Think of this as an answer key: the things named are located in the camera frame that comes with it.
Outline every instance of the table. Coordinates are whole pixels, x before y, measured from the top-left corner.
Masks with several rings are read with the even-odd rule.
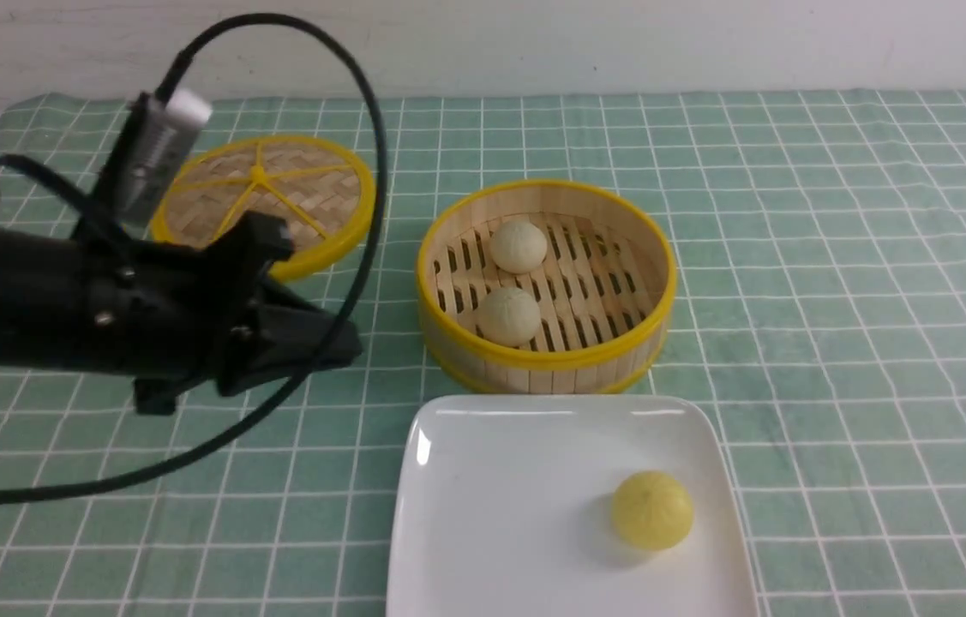
[[[48,94],[0,114],[0,152],[90,183],[119,101]],[[636,392],[717,427],[769,616],[966,616],[966,91],[384,101],[387,242],[356,367],[161,482],[0,508],[0,616],[383,614],[412,414],[460,392],[425,356],[413,259],[471,191],[525,177],[616,190],[680,262],[662,358]],[[202,151],[315,134],[372,161],[356,100],[217,105]],[[9,177],[0,224],[66,234]],[[337,305],[358,253],[294,289]],[[264,392],[129,413],[129,384],[0,368],[0,487],[87,480],[202,441]]]

